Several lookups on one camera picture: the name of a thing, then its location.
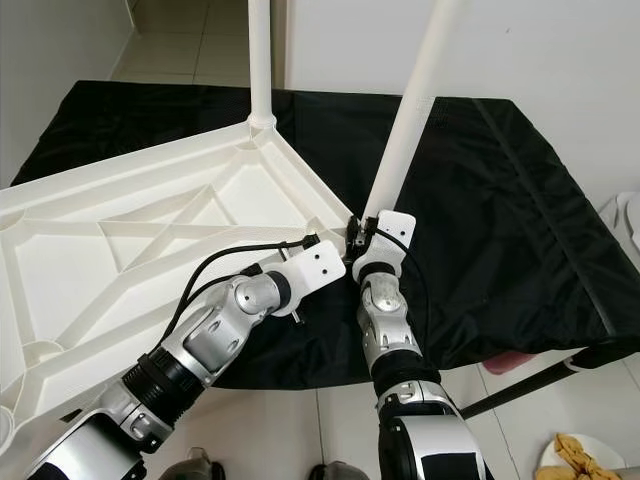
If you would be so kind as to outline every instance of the floor tile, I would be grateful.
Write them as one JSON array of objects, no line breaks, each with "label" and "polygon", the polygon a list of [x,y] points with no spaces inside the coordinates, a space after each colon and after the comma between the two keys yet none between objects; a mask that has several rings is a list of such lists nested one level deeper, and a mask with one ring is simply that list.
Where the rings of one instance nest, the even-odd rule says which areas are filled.
[{"label": "floor tile", "polygon": [[205,35],[196,75],[249,78],[249,40],[235,35]]},{"label": "floor tile", "polygon": [[120,71],[193,74],[200,39],[200,35],[182,33],[134,35],[123,56]]},{"label": "floor tile", "polygon": [[487,396],[477,365],[442,370],[442,386],[458,408],[464,408]]},{"label": "floor tile", "polygon": [[[487,396],[478,365],[443,370],[440,374],[442,386],[458,408],[471,405]],[[478,415],[470,419],[467,424],[493,476],[497,480],[518,478],[494,411]]]},{"label": "floor tile", "polygon": [[20,170],[20,166],[12,160],[7,159],[6,162],[0,162],[0,188],[7,188],[11,185]]},{"label": "floor tile", "polygon": [[188,73],[144,73],[144,72],[118,72],[111,80],[116,82],[132,83],[169,83],[175,85],[191,85],[193,75]]},{"label": "floor tile", "polygon": [[304,479],[322,460],[315,391],[207,391],[146,456],[148,478],[193,446],[220,461],[229,479]]},{"label": "floor tile", "polygon": [[629,372],[633,376],[633,379],[640,388],[640,353],[636,353],[624,359],[624,363],[627,365]]},{"label": "floor tile", "polygon": [[217,85],[225,87],[248,87],[249,78],[246,76],[234,77],[233,75],[196,75],[194,85]]},{"label": "floor tile", "polygon": [[[487,381],[490,374],[483,371]],[[582,433],[640,464],[640,391],[621,362],[581,372],[496,408],[520,478],[531,478],[556,432]]]},{"label": "floor tile", "polygon": [[551,365],[561,362],[572,354],[579,352],[581,349],[573,350],[549,350],[541,353],[529,360],[527,363],[514,368],[513,370],[503,373],[502,375],[494,375],[489,373],[481,364],[479,365],[482,378],[484,379],[489,394],[496,393],[514,383],[530,377],[534,373],[544,370]]},{"label": "floor tile", "polygon": [[341,460],[380,478],[378,415],[371,383],[318,389],[322,447],[326,463]]},{"label": "floor tile", "polygon": [[211,0],[205,33],[249,37],[248,2],[244,0]]},{"label": "floor tile", "polygon": [[208,7],[207,0],[139,0],[133,14],[141,33],[200,35]]},{"label": "floor tile", "polygon": [[493,410],[467,420],[471,433],[478,442],[485,463],[496,480],[520,478],[509,454],[507,442]]}]

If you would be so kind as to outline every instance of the wire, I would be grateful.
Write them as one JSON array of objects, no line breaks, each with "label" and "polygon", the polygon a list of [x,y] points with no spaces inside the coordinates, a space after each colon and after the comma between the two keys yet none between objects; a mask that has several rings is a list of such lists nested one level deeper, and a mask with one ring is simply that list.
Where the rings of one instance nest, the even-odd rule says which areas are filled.
[{"label": "wire", "polygon": [[178,306],[176,307],[176,311],[173,314],[173,317],[171,318],[171,320],[169,321],[169,324],[167,325],[167,328],[165,329],[164,333],[162,334],[162,337],[160,337],[160,340],[158,341],[158,344],[156,345],[156,348],[158,346],[160,346],[160,344],[169,335],[171,335],[171,332],[173,332],[173,330],[176,328],[176,325],[178,324],[178,320],[180,319],[180,315],[182,315],[182,313],[187,308],[187,306],[197,296],[195,294],[190,296],[191,289],[195,285],[195,283],[198,280],[198,277],[200,276],[200,274],[211,263],[213,263],[214,261],[216,261],[217,259],[219,259],[221,257],[224,257],[226,255],[231,255],[233,253],[257,252],[257,251],[260,251],[260,250],[278,250],[280,248],[294,248],[294,247],[300,247],[300,246],[304,245],[306,243],[306,241],[307,241],[306,238],[304,238],[304,239],[299,240],[297,242],[265,243],[265,244],[260,244],[260,245],[241,245],[241,246],[238,246],[238,247],[231,247],[231,248],[226,248],[224,250],[220,250],[219,252],[216,252],[213,255],[210,255],[207,258],[205,258],[204,261],[200,265],[198,265],[198,267],[191,274],[191,277],[189,278],[189,281],[187,282],[187,285],[184,288],[184,291],[182,292],[182,296],[180,297],[180,301],[178,302]]},{"label": "wire", "polygon": [[[424,276],[424,272],[422,271],[422,268],[420,267],[420,264],[418,263],[418,260],[413,255],[413,253],[411,253],[411,251],[400,240],[398,240],[396,237],[394,237],[390,233],[382,231],[379,228],[375,228],[373,231],[378,235],[386,238],[387,240],[392,242],[394,245],[396,245],[400,250],[402,250],[404,253],[407,254],[407,257],[409,257],[409,259],[413,263],[413,266],[415,267],[415,270],[418,273],[418,278],[420,279],[420,283],[422,284],[422,290],[424,291],[424,296],[425,296],[425,327],[424,328],[425,328],[425,333],[428,335],[429,324],[431,323],[431,297],[429,296],[429,287],[427,285],[427,280]],[[424,350],[425,350],[425,353],[424,353],[425,358],[428,358],[428,349],[426,345],[424,346]]]},{"label": "wire", "polygon": [[193,303],[193,301],[197,297],[199,297],[200,294],[202,292],[204,292],[207,288],[213,287],[214,285],[217,285],[218,283],[226,282],[227,280],[230,280],[233,277],[235,277],[235,275],[225,275],[223,277],[218,277],[218,278],[215,278],[213,280],[210,280],[207,283],[205,283],[204,285],[202,285],[198,290],[193,292],[191,294],[191,296],[187,299],[186,303],[184,304],[184,309],[182,310],[182,313],[184,313],[184,311],[187,309],[187,307],[189,307],[189,305],[191,305]]}]

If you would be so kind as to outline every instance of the white wall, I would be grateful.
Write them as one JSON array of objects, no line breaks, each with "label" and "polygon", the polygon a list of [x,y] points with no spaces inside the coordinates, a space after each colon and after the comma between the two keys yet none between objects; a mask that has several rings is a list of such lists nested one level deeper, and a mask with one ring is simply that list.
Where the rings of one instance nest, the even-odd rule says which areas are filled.
[{"label": "white wall", "polygon": [[106,80],[132,25],[125,0],[0,0],[0,187],[77,80]]},{"label": "white wall", "polygon": [[[402,93],[432,0],[292,0],[287,88]],[[439,95],[512,99],[597,207],[640,190],[640,2],[474,0]]]}]

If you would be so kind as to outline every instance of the black cloth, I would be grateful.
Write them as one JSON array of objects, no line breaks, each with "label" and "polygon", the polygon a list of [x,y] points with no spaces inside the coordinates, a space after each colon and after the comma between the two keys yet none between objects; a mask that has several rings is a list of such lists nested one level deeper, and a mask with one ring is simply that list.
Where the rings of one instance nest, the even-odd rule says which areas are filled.
[{"label": "black cloth", "polygon": [[[399,97],[275,91],[278,130],[360,215]],[[78,82],[15,184],[244,121],[242,88]],[[414,215],[402,284],[415,334],[441,369],[640,337],[640,276],[552,147],[509,100],[438,98],[398,211]],[[306,323],[265,321],[219,385],[298,389],[364,381],[344,278],[310,296]]]}]

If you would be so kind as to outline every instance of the black metal rod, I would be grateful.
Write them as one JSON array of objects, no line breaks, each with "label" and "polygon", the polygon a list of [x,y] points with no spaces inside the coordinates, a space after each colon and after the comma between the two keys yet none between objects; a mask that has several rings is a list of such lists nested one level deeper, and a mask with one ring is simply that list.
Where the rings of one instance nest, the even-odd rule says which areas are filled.
[{"label": "black metal rod", "polygon": [[535,375],[530,376],[529,378],[526,378],[518,383],[511,385],[510,387],[494,393],[493,395],[489,395],[487,398],[484,398],[472,405],[469,405],[468,407],[463,408],[460,411],[462,418],[466,420],[468,418],[475,417],[476,415],[484,413],[487,410],[491,410],[492,408],[498,407],[504,403],[510,402],[511,400],[522,397],[527,393],[531,393],[535,390],[538,390],[539,388],[546,387],[553,382],[557,382],[558,380],[562,380],[563,378],[577,373],[576,371],[567,368],[564,362],[565,361],[562,361],[548,368],[545,368],[541,372],[538,372]]}]

